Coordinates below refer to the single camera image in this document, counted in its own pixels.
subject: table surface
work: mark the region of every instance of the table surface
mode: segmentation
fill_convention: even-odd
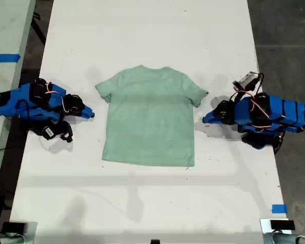
[[[246,0],[55,0],[41,77],[96,117],[68,118],[70,144],[28,134],[11,220],[38,222],[36,243],[263,243],[259,219],[285,217],[271,213],[283,203],[272,148],[218,126],[195,131],[192,168],[101,160],[108,104],[94,85],[137,65],[209,91],[199,121],[258,70]]]
[[[0,0],[0,53],[19,53],[18,63],[0,64],[0,92],[18,87],[35,0]],[[10,121],[0,116],[0,149],[5,148]],[[0,166],[5,151],[0,151]]]

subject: t-shirt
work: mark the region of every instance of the t-shirt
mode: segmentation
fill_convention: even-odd
[[[194,166],[193,106],[208,92],[169,67],[126,69],[96,85],[109,102],[103,160]]]

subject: gray floor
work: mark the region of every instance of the gray floor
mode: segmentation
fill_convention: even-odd
[[[248,0],[263,90],[283,99],[305,102],[305,0]],[[38,0],[39,22],[47,32],[52,1]],[[23,69],[38,72],[43,45],[30,30]],[[288,217],[305,235],[305,132],[287,133],[276,155]]]

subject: blue tape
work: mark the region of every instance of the blue tape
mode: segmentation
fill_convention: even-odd
[[[273,204],[272,205],[272,213],[273,214],[286,214],[287,213],[287,205],[285,205],[285,204]]]
[[[19,59],[19,54],[0,54],[0,63],[17,63]]]

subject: shirt sleeve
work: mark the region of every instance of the shirt sleeve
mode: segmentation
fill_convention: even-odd
[[[111,102],[112,94],[118,89],[119,79],[120,74],[118,73],[95,85],[95,88],[107,103]]]
[[[191,100],[193,106],[198,107],[201,100],[208,95],[208,92],[198,87],[187,75],[182,80],[182,89],[184,95]]]

